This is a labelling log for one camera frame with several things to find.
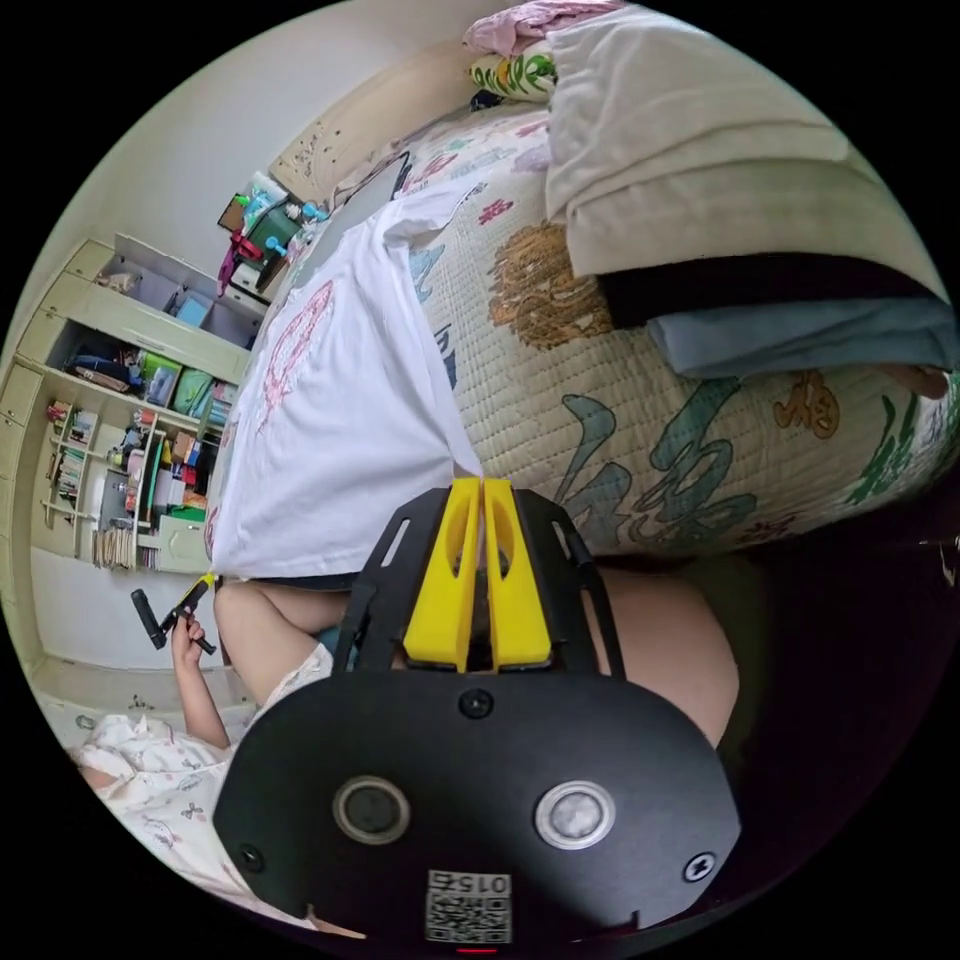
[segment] screw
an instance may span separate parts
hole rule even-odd
[[[717,858],[712,853],[698,853],[683,868],[683,879],[687,883],[699,883],[713,873],[713,868],[716,865]]]
[[[263,870],[263,857],[256,847],[249,843],[240,845],[240,862],[248,873],[260,873]]]
[[[493,697],[486,690],[468,690],[460,697],[460,712],[471,720],[482,720],[493,712]]]

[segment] fisheye image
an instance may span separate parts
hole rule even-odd
[[[958,461],[960,321],[802,91],[621,0],[346,0],[51,233],[0,601],[117,849],[328,953],[626,955],[886,777]]]

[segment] blue towel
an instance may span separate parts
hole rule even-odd
[[[658,317],[647,329],[675,373],[704,380],[880,363],[960,367],[960,322],[935,297],[724,307]]]

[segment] leg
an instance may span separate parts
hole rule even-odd
[[[726,635],[700,593],[673,577],[601,569],[627,679],[660,694],[693,720],[715,747],[739,691]],[[593,611],[590,629],[609,671]]]
[[[225,583],[217,591],[220,642],[257,703],[316,650],[313,634],[340,622],[347,597],[255,580]]]

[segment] hand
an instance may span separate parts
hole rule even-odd
[[[177,620],[171,637],[173,664],[175,667],[196,667],[200,663],[203,650],[193,641],[202,640],[206,634],[189,609],[185,609],[184,613],[186,616]]]

